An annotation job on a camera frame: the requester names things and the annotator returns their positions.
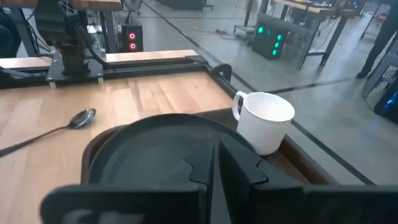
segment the metal spoon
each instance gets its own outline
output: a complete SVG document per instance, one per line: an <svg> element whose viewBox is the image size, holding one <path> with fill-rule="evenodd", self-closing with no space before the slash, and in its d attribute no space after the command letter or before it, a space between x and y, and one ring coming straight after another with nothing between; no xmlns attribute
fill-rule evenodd
<svg viewBox="0 0 398 224"><path fill-rule="evenodd" d="M12 152L15 152L16 150L18 150L18 149L20 149L20 148L22 148L24 146L32 144L36 140L38 140L38 139L40 139L40 138L42 138L42 137L44 137L44 136L46 136L48 134L54 133L56 131L59 131L59 130L62 130L62 129L80 129L80 128L83 128L83 127L89 125L94 120L94 116L95 116L96 112L97 112L97 110L94 109L94 108L90 108L90 109L84 110L84 111L76 114L70 120L70 122L69 122L69 124L67 126L55 128L54 130L51 130L51 131L46 132L44 134L41 134L41 135L39 135L37 137L34 137L32 139L26 140L26 141L21 142L19 144L15 144L15 145L7 147L5 149L1 149L0 150L0 158L2 158L3 156L6 156L6 155L8 155L8 154L10 154Z"/></svg>

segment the desk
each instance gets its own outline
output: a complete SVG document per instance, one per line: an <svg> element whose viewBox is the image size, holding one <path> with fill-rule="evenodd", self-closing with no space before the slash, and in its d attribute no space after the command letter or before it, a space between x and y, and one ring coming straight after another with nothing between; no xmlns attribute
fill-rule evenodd
<svg viewBox="0 0 398 224"><path fill-rule="evenodd" d="M114 32L115 27L113 24L113 11L122 9L120 0L70 0L72 6L76 10L93 10L99 11L101 16L105 18L105 24L102 24L103 30L107 30L109 41L109 52L117 52L117 40ZM18 32L26 48L28 56L37 56L34 50L34 39L30 33L29 26L26 24L25 15L21 8L34 8L36 7L37 0L1 0L0 7L9 7L11 16L14 19Z"/></svg>
<svg viewBox="0 0 398 224"><path fill-rule="evenodd" d="M322 56L322 60L320 65L324 66L329 59L329 56L335 47L337 40L343 31L343 28L345 24L347 23L348 18L354 17L355 12L353 10L342 10L341 11L341 19L336 27L335 32L333 33L332 38L329 41L328 47L326 48L325 51L316 51L316 52L310 52L312 42L318 32L319 25L322 22L322 20L325 18L325 16L332 16L335 15L336 9L330 9L330 8L321 8L321 7L312 7L312 6L306 6L304 4L300 4L299 2L293 2L293 1L286 1L286 0L274 0L274 2L283 4L284 8L282 10L282 14L279 19L274 18L272 16L268 16L266 14L267 12L267 6L268 6L268 0L263 0L261 3L261 9L260 13L257 18L257 24L259 21L262 21L266 24L274 24L275 26L278 27L283 27L295 34L301 35L304 37L304 43L303 47L300 51L300 54L298 56L297 60L297 68L302 68L305 59L308 56ZM299 26L298 24L292 24L289 22L285 22L285 17L287 14L287 11L289 7L294 7L297 9L301 9L304 11L307 11L307 13L312 14L315 16L314 22L310 27L303 27Z"/></svg>
<svg viewBox="0 0 398 224"><path fill-rule="evenodd" d="M188 55L196 53L109 54L107 61ZM21 68L50 63L45 58L12 58L0 60L0 65L4 64ZM155 114L230 110L231 104L231 97L206 72L107 80L103 88L78 85L57 91L48 86L0 90L0 148L63 126L85 108L98 110L89 128L56 133L0 159L0 223L40 223L38 207L43 197L58 186L80 183L83 150L104 130ZM289 156L278 151L267 157L271 164L304 182L333 182L291 139L286 137L282 145Z"/></svg>

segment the red led light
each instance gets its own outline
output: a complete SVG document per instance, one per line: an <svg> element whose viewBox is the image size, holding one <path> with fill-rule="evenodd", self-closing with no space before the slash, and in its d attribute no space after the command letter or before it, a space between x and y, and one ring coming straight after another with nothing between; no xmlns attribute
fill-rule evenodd
<svg viewBox="0 0 398 224"><path fill-rule="evenodd" d="M136 35L134 33L129 34L130 40L134 40L136 38Z"/></svg>

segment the shoe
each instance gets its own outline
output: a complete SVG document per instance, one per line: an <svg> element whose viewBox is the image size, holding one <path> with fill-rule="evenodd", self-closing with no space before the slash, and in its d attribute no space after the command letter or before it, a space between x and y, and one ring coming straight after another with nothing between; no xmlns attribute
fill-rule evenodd
<svg viewBox="0 0 398 224"><path fill-rule="evenodd" d="M356 78L366 78L369 72L361 71L356 75Z"/></svg>

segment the mug handle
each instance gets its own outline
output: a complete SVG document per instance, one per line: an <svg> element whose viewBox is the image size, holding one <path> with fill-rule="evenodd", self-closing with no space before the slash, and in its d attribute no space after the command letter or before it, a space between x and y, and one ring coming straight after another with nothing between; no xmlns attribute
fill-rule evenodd
<svg viewBox="0 0 398 224"><path fill-rule="evenodd" d="M239 99L240 97L243 98L243 100L247 97L248 95L245 94L242 91L238 91L234 97L234 100L232 102L232 114L234 114L234 117L237 121L239 121L241 115L239 114L238 108L239 108Z"/></svg>

